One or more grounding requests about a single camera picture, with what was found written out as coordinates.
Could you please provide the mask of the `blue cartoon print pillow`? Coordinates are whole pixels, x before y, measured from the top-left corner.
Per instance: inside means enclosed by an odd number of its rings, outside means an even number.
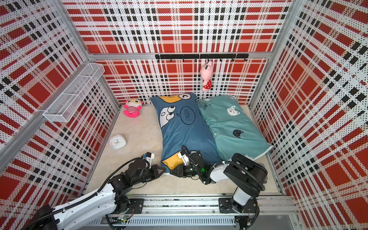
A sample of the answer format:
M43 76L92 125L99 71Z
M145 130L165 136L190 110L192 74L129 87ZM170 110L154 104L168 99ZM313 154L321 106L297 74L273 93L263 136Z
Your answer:
M181 146L199 151L208 164L221 162L214 137L199 112L194 93L172 96L154 96L153 104L163 137L161 165L170 172L183 164L178 157Z

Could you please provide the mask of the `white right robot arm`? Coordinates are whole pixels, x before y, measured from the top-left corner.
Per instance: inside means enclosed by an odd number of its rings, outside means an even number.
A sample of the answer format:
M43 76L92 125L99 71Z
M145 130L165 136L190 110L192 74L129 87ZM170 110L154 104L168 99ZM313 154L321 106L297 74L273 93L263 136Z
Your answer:
M236 185L231 199L219 200L220 212L243 213L257 211L256 198L265 191L266 168L238 153L231 160L209 164L199 152L181 155L183 163L170 170L170 174L180 178L197 176L204 185L215 184L229 179Z

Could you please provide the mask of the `teal cat print pillow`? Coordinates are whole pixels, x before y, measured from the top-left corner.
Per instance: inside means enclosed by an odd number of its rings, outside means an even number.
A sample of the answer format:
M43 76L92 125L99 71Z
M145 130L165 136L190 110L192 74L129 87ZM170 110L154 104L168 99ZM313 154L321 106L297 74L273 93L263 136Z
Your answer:
M273 149L235 97L221 95L198 100L196 104L223 161L236 153L254 161Z

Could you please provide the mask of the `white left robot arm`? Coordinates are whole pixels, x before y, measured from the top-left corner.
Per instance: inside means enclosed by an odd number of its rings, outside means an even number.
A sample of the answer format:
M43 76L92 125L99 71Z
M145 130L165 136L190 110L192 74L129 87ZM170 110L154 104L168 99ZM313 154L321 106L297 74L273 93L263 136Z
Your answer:
M97 189L76 200L52 208L41 207L25 230L77 230L112 213L126 212L132 206L127 193L134 185L158 179L166 168L151 165L144 157L134 158L113 171Z

